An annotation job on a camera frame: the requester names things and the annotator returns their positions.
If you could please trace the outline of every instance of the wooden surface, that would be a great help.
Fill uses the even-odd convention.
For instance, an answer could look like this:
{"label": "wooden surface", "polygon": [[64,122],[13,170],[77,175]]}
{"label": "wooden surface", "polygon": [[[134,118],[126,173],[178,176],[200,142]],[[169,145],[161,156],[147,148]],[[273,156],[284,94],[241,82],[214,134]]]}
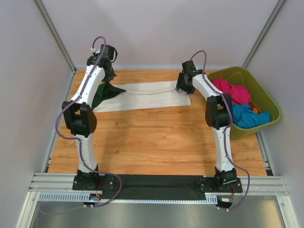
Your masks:
{"label": "wooden surface", "polygon": [[[179,71],[115,71],[113,85],[177,80]],[[77,72],[72,94],[84,71]],[[117,174],[213,175],[214,138],[205,121],[206,101],[196,91],[191,106],[95,113],[94,151],[100,171]],[[61,132],[70,135],[65,124]],[[266,175],[255,134],[231,141],[233,161],[251,175]],[[76,173],[76,143],[58,138],[48,172]],[[245,175],[237,170],[238,175]]]}

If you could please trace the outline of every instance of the green laundry basket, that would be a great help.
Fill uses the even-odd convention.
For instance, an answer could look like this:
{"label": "green laundry basket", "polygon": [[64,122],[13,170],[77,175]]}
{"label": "green laundry basket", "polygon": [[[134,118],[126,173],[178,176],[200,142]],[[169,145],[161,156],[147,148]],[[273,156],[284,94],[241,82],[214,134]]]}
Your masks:
{"label": "green laundry basket", "polygon": [[281,112],[276,103],[271,99],[265,89],[257,82],[253,75],[245,68],[234,66],[212,72],[208,75],[211,82],[219,77],[227,80],[232,85],[246,86],[251,94],[250,105],[257,108],[259,113],[268,111],[271,118],[271,122],[249,129],[240,128],[232,124],[230,132],[231,139],[240,139],[246,135],[257,133],[263,128],[276,123],[281,118]]}

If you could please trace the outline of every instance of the blue cloth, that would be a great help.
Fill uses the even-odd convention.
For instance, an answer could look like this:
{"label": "blue cloth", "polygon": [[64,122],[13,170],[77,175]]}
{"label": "blue cloth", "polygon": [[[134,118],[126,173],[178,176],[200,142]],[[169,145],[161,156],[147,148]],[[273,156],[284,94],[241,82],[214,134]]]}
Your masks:
{"label": "blue cloth", "polygon": [[253,128],[270,122],[270,113],[257,114],[247,104],[232,104],[233,123],[241,128]]}

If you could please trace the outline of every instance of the gray wall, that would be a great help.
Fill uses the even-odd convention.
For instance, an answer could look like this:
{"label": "gray wall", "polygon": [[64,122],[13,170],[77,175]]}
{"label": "gray wall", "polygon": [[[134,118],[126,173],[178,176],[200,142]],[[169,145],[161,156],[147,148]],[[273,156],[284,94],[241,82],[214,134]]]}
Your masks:
{"label": "gray wall", "polygon": [[0,1],[0,227],[15,227],[71,78],[32,0]]}
{"label": "gray wall", "polygon": [[304,1],[287,1],[249,70],[278,103],[282,119],[263,131],[275,174],[283,175],[304,227]]}
{"label": "gray wall", "polygon": [[103,35],[116,68],[181,68],[194,52],[207,68],[242,65],[277,0],[43,0],[77,67]]}

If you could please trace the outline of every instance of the white cloth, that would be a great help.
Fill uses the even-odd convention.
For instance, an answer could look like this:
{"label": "white cloth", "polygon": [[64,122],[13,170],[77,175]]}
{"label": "white cloth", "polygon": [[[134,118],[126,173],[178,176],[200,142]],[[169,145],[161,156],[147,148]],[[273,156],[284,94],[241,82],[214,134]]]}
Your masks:
{"label": "white cloth", "polygon": [[176,92],[176,81],[132,83],[114,85],[126,90],[118,96],[104,100],[94,112],[113,112],[134,109],[191,105],[189,95]]}

